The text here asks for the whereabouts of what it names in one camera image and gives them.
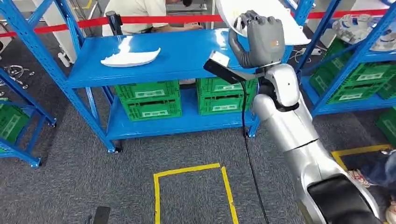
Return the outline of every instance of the gray carpet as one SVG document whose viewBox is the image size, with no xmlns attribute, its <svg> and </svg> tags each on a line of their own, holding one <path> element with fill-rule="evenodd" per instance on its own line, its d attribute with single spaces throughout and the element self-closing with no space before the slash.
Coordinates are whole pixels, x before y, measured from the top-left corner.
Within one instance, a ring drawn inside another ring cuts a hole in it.
<svg viewBox="0 0 396 224">
<path fill-rule="evenodd" d="M 52 35 L 42 39 L 56 46 Z M 55 55 L 58 49 L 50 51 Z M 0 223 L 80 224 L 98 206 L 111 207 L 111 224 L 153 223 L 153 173 L 215 162 L 226 167 L 239 222 L 265 223 L 240 129 L 127 140 L 124 152 L 108 154 L 19 40 L 1 56 L 0 65 L 36 71 L 29 93 L 58 118 L 58 126 L 45 127 L 34 148 L 44 160 L 39 169 L 18 159 L 0 160 Z M 98 97 L 97 103 L 105 117 L 106 101 Z M 371 123 L 377 113 L 319 116 L 314 124 L 328 150 L 386 143 Z M 264 126 L 256 136 L 249 145 L 270 223 L 303 223 L 282 155 Z M 162 177 L 160 195 L 164 224 L 232 223 L 218 168 Z"/>
</svg>

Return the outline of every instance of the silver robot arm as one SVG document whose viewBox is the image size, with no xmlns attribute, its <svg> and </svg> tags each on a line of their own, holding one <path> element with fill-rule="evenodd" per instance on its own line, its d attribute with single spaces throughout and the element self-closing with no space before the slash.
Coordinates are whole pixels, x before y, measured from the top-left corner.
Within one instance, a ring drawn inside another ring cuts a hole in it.
<svg viewBox="0 0 396 224">
<path fill-rule="evenodd" d="M 253 101 L 253 112 L 269 129 L 290 168 L 297 205 L 308 224 L 380 224 L 374 198 L 333 160 L 312 125 L 297 76 L 288 64 L 280 63 L 284 53 L 280 20 L 265 18 L 254 11 L 240 16 L 247 26 L 250 51 L 238 42 L 230 29 L 229 44 L 240 65 L 257 67 L 255 74 L 234 71 L 227 60 L 213 52 L 204 68 L 231 84 L 257 77 L 264 83 Z"/>
</svg>

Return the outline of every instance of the yellow tape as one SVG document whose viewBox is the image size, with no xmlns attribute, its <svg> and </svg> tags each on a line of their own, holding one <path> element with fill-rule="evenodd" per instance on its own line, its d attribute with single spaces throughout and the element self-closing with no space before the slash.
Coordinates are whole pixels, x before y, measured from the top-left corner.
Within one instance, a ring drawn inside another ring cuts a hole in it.
<svg viewBox="0 0 396 224">
<path fill-rule="evenodd" d="M 200 171 L 200 170 L 205 170 L 205 169 L 213 169 L 213 168 L 220 168 L 220 163 L 212 163 L 212 164 L 208 164 L 208 165 L 187 167 L 187 168 L 181 168 L 181 169 L 171 169 L 171 170 L 163 171 L 163 172 L 156 173 L 156 174 L 158 177 L 163 177 L 163 176 L 168 176 L 168 175 L 173 175 L 173 174 L 181 174 L 181 173 Z"/>
<path fill-rule="evenodd" d="M 377 145 L 377 146 L 368 146 L 368 147 L 360 147 L 360 148 L 352 148 L 352 149 L 345 149 L 339 151 L 333 151 L 332 155 L 335 161 L 345 170 L 347 171 L 348 168 L 345 166 L 344 162 L 342 161 L 341 157 L 346 155 L 353 155 L 353 154 L 360 154 L 360 153 L 369 153 L 369 152 L 377 152 L 380 150 L 387 150 L 392 148 L 391 145 Z"/>
<path fill-rule="evenodd" d="M 230 183 L 228 182 L 228 177 L 227 177 L 227 173 L 226 173 L 226 167 L 222 167 L 221 168 L 221 174 L 223 175 L 224 186 L 226 188 L 228 203 L 230 204 L 230 210 L 231 210 L 231 216 L 233 218 L 233 224 L 238 224 L 238 217 L 236 215 L 233 195 L 231 194 Z"/>
<path fill-rule="evenodd" d="M 81 7 L 81 9 L 89 9 L 91 7 L 91 4 L 92 4 L 92 0 L 89 0 L 87 5 L 84 7 Z"/>
<path fill-rule="evenodd" d="M 369 152 L 376 152 L 380 150 L 387 150 L 392 148 L 391 145 L 377 145 L 377 146 L 368 146 L 368 147 L 360 147 L 360 148 L 353 148 L 353 149 L 346 149 L 337 151 L 339 156 L 344 155 L 353 155 L 353 154 L 360 154 L 360 153 L 369 153 Z"/>
<path fill-rule="evenodd" d="M 154 191 L 156 197 L 155 219 L 156 224 L 160 224 L 160 180 L 157 174 L 154 174 Z"/>
<path fill-rule="evenodd" d="M 338 154 L 338 151 L 332 152 L 332 156 L 341 168 L 343 168 L 345 171 L 348 170 L 348 168 L 345 166 L 344 162 L 342 161 L 341 156 Z"/>
<path fill-rule="evenodd" d="M 155 224 L 160 224 L 161 216 L 160 216 L 160 177 L 173 175 L 173 174 L 181 174 L 193 171 L 200 171 L 205 169 L 212 168 L 220 168 L 220 163 L 212 163 L 208 165 L 196 166 L 196 167 L 187 167 L 181 169 L 171 169 L 167 171 L 163 171 L 160 173 L 154 174 L 154 194 L 156 197 L 156 207 L 155 207 Z"/>
</svg>

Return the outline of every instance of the green plastic crate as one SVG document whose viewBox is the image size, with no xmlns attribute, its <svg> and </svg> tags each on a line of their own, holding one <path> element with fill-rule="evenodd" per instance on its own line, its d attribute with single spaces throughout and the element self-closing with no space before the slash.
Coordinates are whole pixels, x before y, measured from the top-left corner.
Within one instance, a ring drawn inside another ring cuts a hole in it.
<svg viewBox="0 0 396 224">
<path fill-rule="evenodd" d="M 338 89 L 327 101 L 328 104 L 367 99 L 375 94 L 384 83 L 374 83 L 357 86 L 347 86 Z"/>
<path fill-rule="evenodd" d="M 396 76 L 389 80 L 379 91 L 378 95 L 383 99 L 396 97 Z"/>
<path fill-rule="evenodd" d="M 132 121 L 180 117 L 180 98 L 150 102 L 123 104 L 127 116 Z"/>
<path fill-rule="evenodd" d="M 247 93 L 256 92 L 258 79 L 245 81 Z M 200 78 L 197 80 L 197 93 L 200 96 L 229 96 L 243 94 L 242 85 L 240 83 L 229 84 L 219 77 Z"/>
<path fill-rule="evenodd" d="M 395 73 L 388 72 L 392 65 L 385 63 L 361 63 L 353 72 L 344 80 L 341 87 L 355 86 L 370 83 L 386 83 L 395 76 Z M 310 78 L 310 84 L 321 95 L 339 71 L 334 72 L 328 67 L 316 69 Z"/>
<path fill-rule="evenodd" d="M 28 121 L 28 115 L 19 107 L 0 104 L 0 138 L 14 144 Z"/>
<path fill-rule="evenodd" d="M 180 97 L 178 80 L 116 85 L 114 88 L 123 103 L 149 102 Z"/>
<path fill-rule="evenodd" d="M 246 109 L 250 107 L 255 94 L 248 94 Z M 198 95 L 198 113 L 202 115 L 240 112 L 243 106 L 243 94 L 229 96 L 203 97 Z"/>
<path fill-rule="evenodd" d="M 376 122 L 389 142 L 396 146 L 396 107 L 383 113 Z"/>
</svg>

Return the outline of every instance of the shelf level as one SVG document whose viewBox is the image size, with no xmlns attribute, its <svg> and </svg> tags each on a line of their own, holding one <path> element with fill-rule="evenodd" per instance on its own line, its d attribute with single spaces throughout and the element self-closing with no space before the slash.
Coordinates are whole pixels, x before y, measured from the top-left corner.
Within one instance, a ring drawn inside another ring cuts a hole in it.
<svg viewBox="0 0 396 224">
<path fill-rule="evenodd" d="M 316 104 L 319 101 L 319 96 L 316 91 L 312 88 L 309 83 L 310 77 L 302 77 L 301 84 L 305 93 L 308 95 L 312 104 Z M 378 94 L 374 94 L 372 97 L 364 100 L 355 100 L 345 103 L 328 104 L 318 109 L 316 115 L 340 113 L 340 112 L 352 112 L 362 110 L 374 110 L 380 108 L 387 108 L 396 105 L 396 98 L 382 99 Z"/>
<path fill-rule="evenodd" d="M 239 37 L 239 41 L 248 50 L 246 38 Z M 72 88 L 83 88 L 213 77 L 213 74 L 203 69 L 212 50 L 229 56 L 229 67 L 236 70 L 242 69 L 228 45 L 228 29 L 134 35 L 129 44 L 131 52 L 153 51 L 161 48 L 161 52 L 153 62 L 129 68 L 112 68 L 102 65 L 101 60 L 120 51 L 118 45 L 119 41 L 116 36 L 86 38 L 67 84 Z"/>
<path fill-rule="evenodd" d="M 242 126 L 241 112 L 199 115 L 195 89 L 181 90 L 181 99 L 182 117 L 132 122 L 116 98 L 110 112 L 107 137 L 117 140 Z M 252 113 L 246 111 L 245 117 L 246 126 L 251 126 L 254 123 Z"/>
<path fill-rule="evenodd" d="M 369 51 L 362 57 L 361 62 L 385 62 L 396 61 L 396 51 Z"/>
</svg>

